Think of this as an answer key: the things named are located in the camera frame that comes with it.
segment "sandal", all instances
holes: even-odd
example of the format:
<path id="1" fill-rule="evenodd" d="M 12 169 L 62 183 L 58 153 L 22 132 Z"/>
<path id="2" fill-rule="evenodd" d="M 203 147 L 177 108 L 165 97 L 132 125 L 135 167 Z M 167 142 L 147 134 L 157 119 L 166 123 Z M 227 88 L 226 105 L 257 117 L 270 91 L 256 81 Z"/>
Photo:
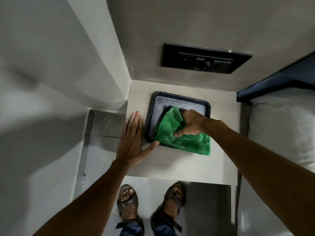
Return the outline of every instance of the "sandal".
<path id="1" fill-rule="evenodd" d="M 176 196 L 176 192 L 173 192 L 173 188 L 177 186 L 182 192 L 183 192 L 183 199 L 180 200 Z M 162 222 L 166 221 L 169 225 L 172 225 L 174 228 L 176 228 L 180 233 L 182 232 L 182 227 L 175 222 L 174 218 L 172 218 L 170 215 L 166 214 L 164 211 L 165 202 L 168 199 L 172 199 L 177 206 L 177 215 L 179 214 L 180 210 L 183 208 L 183 206 L 186 203 L 186 188 L 185 186 L 180 183 L 176 182 L 173 184 L 168 190 L 166 191 L 164 195 L 164 201 L 163 203 L 157 208 L 157 210 L 153 213 L 151 217 L 151 228 L 154 231 L 155 228 Z"/>
<path id="2" fill-rule="evenodd" d="M 118 211 L 119 211 L 120 217 L 121 217 L 123 209 L 125 207 L 131 206 L 131 205 L 136 205 L 137 210 L 138 210 L 139 202 L 138 202 L 138 196 L 137 196 L 137 193 L 135 190 L 134 190 L 134 194 L 131 197 L 129 197 L 129 199 L 127 199 L 123 202 L 119 202 L 120 195 L 122 194 L 122 192 L 124 192 L 126 190 L 130 190 L 130 189 L 134 190 L 134 188 L 132 188 L 130 185 L 123 185 L 120 187 L 119 194 L 118 194 L 118 200 L 117 200 L 117 206 L 118 206 Z M 140 219 L 139 215 L 137 216 L 136 219 L 125 220 L 123 222 L 118 223 L 116 228 L 123 228 L 128 223 L 133 222 L 133 221 L 136 221 L 139 224 L 139 226 L 142 228 L 142 236 L 144 236 L 144 225 L 143 225 L 143 222 Z"/>

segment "left hand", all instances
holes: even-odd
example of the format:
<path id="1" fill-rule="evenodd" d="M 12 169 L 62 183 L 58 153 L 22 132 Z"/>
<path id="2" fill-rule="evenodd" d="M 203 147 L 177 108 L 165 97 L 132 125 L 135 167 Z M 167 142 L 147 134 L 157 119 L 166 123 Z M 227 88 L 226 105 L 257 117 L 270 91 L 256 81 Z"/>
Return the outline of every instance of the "left hand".
<path id="1" fill-rule="evenodd" d="M 126 119 L 120 142 L 118 145 L 116 160 L 127 163 L 129 167 L 139 164 L 149 153 L 160 144 L 154 141 L 146 149 L 141 150 L 142 116 L 137 111 L 130 119 Z"/>

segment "gray floor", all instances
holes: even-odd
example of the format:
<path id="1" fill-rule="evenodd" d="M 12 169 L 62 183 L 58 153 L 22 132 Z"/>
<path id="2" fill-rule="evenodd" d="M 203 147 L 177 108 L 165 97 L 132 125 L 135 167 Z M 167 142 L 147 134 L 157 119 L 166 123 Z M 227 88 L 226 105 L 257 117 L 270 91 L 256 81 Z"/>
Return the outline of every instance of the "gray floor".
<path id="1" fill-rule="evenodd" d="M 75 189 L 76 197 L 104 174 L 115 159 L 124 120 L 125 115 L 90 112 Z M 137 192 L 138 212 L 144 221 L 145 235 L 153 235 L 150 216 L 162 203 L 167 188 L 174 182 L 125 176 L 122 184 L 132 185 Z M 176 219 L 183 227 L 181 235 L 231 235 L 230 186 L 196 182 L 185 184 L 187 203 Z M 120 217 L 114 205 L 103 235 L 119 235 L 120 230 L 115 229 L 118 222 Z"/>

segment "pant leg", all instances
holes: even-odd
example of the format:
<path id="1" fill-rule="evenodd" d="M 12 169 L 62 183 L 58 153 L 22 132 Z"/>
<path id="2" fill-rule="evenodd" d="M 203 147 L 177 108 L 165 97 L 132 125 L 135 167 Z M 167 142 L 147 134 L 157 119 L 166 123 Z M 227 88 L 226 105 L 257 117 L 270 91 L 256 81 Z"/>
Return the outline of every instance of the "pant leg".
<path id="1" fill-rule="evenodd" d="M 167 222 L 163 221 L 159 226 L 154 230 L 155 236 L 177 236 L 175 229 L 172 225 L 169 225 Z"/>
<path id="2" fill-rule="evenodd" d="M 142 228 L 136 221 L 130 222 L 123 227 L 119 236 L 142 236 Z"/>

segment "white pillow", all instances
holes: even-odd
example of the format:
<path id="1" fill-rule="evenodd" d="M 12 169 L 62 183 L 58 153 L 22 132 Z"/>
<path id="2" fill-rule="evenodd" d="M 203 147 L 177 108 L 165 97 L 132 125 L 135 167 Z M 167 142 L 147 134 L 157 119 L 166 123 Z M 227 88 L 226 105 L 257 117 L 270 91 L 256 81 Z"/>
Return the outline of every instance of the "white pillow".
<path id="1" fill-rule="evenodd" d="M 315 91 L 287 88 L 252 103 L 248 137 L 315 172 Z M 238 236 L 245 235 L 293 234 L 242 177 Z"/>

